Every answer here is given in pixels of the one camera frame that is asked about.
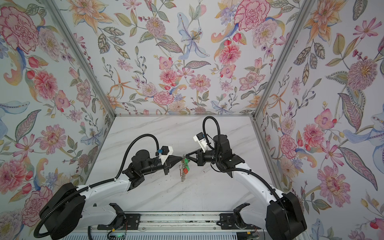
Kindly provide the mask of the round metal key organizer disc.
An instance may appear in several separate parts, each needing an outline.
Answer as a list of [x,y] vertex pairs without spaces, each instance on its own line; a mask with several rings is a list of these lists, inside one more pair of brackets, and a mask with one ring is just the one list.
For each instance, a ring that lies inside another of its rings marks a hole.
[[179,165],[181,182],[184,182],[186,180],[186,175],[183,173],[183,169],[187,168],[188,171],[190,170],[189,165],[185,165],[184,159],[186,159],[185,156],[182,157],[181,163]]

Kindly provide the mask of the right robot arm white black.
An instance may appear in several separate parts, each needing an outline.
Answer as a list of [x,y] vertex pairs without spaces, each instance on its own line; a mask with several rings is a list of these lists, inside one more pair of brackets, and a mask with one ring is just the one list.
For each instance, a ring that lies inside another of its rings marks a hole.
[[186,154],[189,161],[198,166],[206,163],[216,165],[219,173],[228,174],[256,197],[255,203],[243,203],[236,207],[230,220],[222,215],[221,222],[224,225],[238,229],[263,229],[273,240],[293,240],[307,230],[298,197],[274,188],[251,170],[245,160],[233,154],[227,136],[215,136],[213,146],[210,146],[203,133],[195,135],[193,139],[200,149]]

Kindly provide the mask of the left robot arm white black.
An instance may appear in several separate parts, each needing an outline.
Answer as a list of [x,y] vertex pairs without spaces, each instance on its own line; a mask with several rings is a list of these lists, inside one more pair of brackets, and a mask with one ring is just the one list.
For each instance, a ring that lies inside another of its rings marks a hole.
[[132,157],[128,168],[120,169],[115,178],[83,187],[72,183],[63,185],[40,211],[41,220],[34,230],[34,237],[49,236],[59,240],[75,229],[93,225],[104,225],[114,230],[120,228],[127,220],[125,211],[116,203],[102,206],[98,202],[137,188],[146,175],[157,171],[164,171],[167,175],[183,160],[172,153],[171,148],[163,147],[151,158],[147,150],[140,150]]

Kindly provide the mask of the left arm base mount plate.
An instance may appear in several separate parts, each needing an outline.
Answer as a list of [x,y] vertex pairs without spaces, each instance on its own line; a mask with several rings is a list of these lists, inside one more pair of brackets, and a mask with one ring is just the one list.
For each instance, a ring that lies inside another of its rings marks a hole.
[[98,225],[97,230],[138,230],[141,214],[118,215],[109,225]]

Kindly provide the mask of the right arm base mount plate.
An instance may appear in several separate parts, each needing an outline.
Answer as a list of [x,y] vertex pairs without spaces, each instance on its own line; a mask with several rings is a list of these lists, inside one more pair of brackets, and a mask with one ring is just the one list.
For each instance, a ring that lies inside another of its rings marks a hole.
[[222,230],[244,230],[244,231],[256,231],[261,228],[256,227],[254,225],[246,224],[239,214],[235,213],[221,213],[219,215],[219,220],[216,224]]

